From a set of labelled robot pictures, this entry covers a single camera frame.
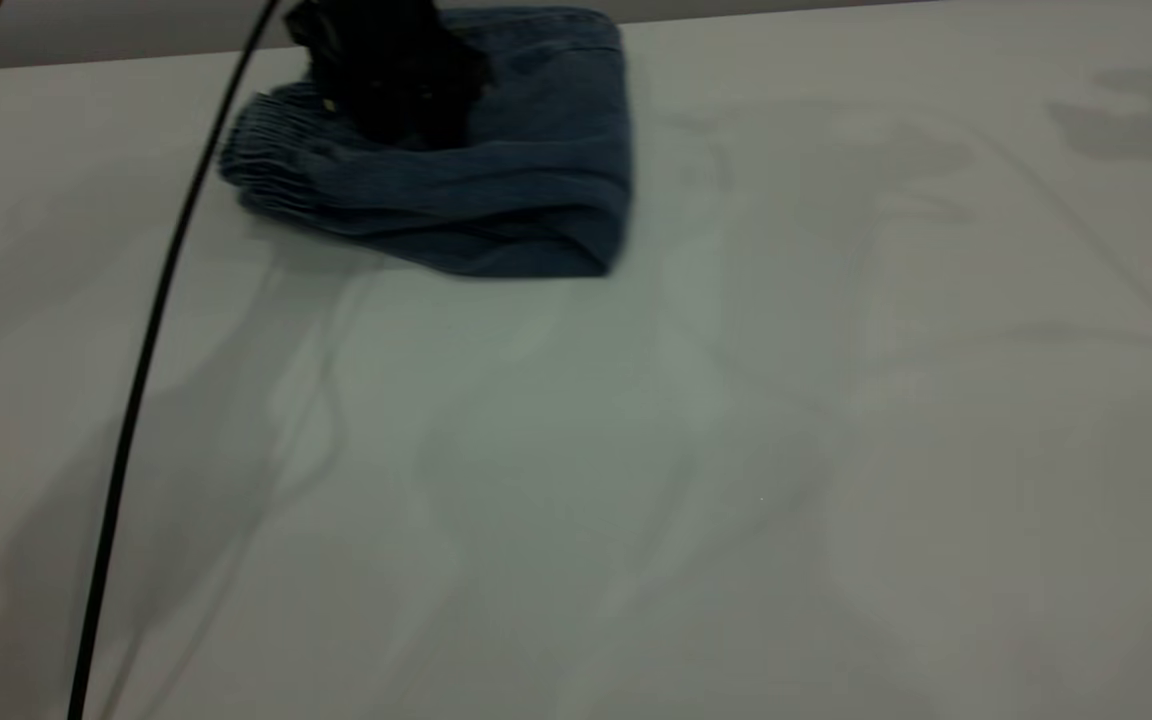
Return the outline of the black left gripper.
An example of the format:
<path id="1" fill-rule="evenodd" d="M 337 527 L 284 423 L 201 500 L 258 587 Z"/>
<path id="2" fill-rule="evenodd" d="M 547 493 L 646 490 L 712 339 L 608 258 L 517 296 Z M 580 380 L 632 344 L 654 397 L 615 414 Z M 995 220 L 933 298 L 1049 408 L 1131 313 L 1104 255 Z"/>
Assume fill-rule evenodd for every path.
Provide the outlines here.
<path id="1" fill-rule="evenodd" d="M 351 109 L 367 141 L 467 145 L 476 97 L 488 86 L 488 59 L 445 26 L 433 1 L 300 1 L 285 14 L 285 29 L 306 50 L 308 77 L 329 100 L 408 97 Z"/>

